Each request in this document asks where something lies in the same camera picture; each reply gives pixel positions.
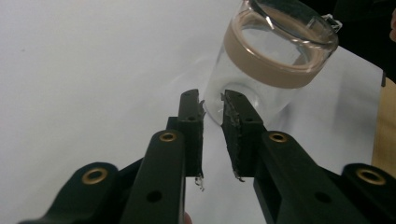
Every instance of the white table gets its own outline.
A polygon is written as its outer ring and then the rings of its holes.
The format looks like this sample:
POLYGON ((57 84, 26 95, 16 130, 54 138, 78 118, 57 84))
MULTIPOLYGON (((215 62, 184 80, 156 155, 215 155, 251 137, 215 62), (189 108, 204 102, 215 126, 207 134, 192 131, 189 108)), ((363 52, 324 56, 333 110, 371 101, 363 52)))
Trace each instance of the white table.
MULTIPOLYGON (((238 3, 2 1, 0 223, 44 215, 88 163, 121 169, 144 156, 179 95, 203 95, 238 3)), ((336 173, 370 163, 380 80, 380 69, 339 49, 269 129, 291 133, 336 173)), ((209 117, 204 172, 204 192, 187 183, 194 224, 264 223, 251 180, 233 177, 209 117)))

